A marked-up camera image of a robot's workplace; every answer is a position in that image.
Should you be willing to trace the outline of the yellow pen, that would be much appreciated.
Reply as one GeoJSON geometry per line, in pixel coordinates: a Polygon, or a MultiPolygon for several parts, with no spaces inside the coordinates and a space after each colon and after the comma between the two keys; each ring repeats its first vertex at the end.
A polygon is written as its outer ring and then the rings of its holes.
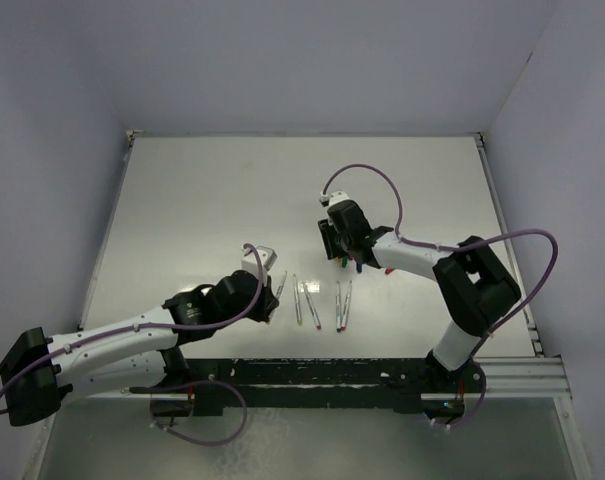
{"type": "Polygon", "coordinates": [[[283,275],[282,275],[282,278],[281,278],[281,280],[280,280],[280,282],[278,284],[278,287],[277,287],[277,289],[275,291],[275,294],[274,294],[275,304],[274,304],[274,306],[269,311],[269,315],[267,317],[267,324],[271,323],[271,320],[274,317],[275,311],[280,306],[280,298],[281,298],[281,295],[283,293],[287,277],[288,277],[288,271],[285,270],[284,273],[283,273],[283,275]]]}

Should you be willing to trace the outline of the purple pen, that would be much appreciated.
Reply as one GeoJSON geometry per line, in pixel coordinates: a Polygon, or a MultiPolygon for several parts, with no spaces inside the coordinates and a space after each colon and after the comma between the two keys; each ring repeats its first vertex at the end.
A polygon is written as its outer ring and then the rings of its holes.
{"type": "Polygon", "coordinates": [[[311,313],[311,318],[312,318],[313,324],[314,324],[315,328],[318,331],[320,331],[322,329],[321,320],[320,320],[318,311],[316,309],[316,306],[315,306],[315,304],[313,302],[313,298],[312,298],[312,296],[311,296],[311,294],[309,292],[307,283],[304,282],[302,284],[302,287],[303,287],[304,296],[306,298],[306,301],[307,301],[307,304],[308,304],[308,307],[309,307],[309,310],[310,310],[310,313],[311,313]]]}

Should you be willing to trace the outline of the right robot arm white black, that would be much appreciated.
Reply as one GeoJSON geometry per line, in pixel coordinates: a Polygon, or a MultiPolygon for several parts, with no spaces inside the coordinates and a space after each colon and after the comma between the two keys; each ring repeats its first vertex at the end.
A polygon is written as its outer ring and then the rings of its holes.
{"type": "Polygon", "coordinates": [[[498,320],[521,299],[512,275],[488,246],[468,252],[439,251],[402,242],[387,226],[373,228],[363,210],[342,191],[320,203],[327,218],[318,222],[327,258],[350,257],[375,269],[404,271],[434,281],[451,323],[431,350],[428,383],[449,391],[462,379],[462,369],[498,320]]]}

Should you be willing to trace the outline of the green pen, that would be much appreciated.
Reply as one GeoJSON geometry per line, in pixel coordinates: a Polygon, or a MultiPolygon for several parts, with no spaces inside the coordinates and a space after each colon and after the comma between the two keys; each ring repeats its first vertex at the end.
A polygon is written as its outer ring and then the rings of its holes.
{"type": "Polygon", "coordinates": [[[298,326],[302,326],[303,317],[302,317],[301,302],[300,302],[299,283],[298,283],[297,275],[295,273],[292,276],[292,285],[293,285],[293,297],[294,297],[296,323],[298,326]]]}

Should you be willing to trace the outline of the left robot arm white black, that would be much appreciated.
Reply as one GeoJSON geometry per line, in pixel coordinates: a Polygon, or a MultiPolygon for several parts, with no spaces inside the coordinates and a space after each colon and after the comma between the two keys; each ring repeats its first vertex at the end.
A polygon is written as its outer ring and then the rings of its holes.
{"type": "Polygon", "coordinates": [[[53,336],[40,327],[26,330],[0,362],[0,415],[22,427],[94,393],[128,387],[176,392],[188,378],[181,346],[240,319],[266,323],[278,305],[268,274],[237,270],[108,327],[53,336]]]}

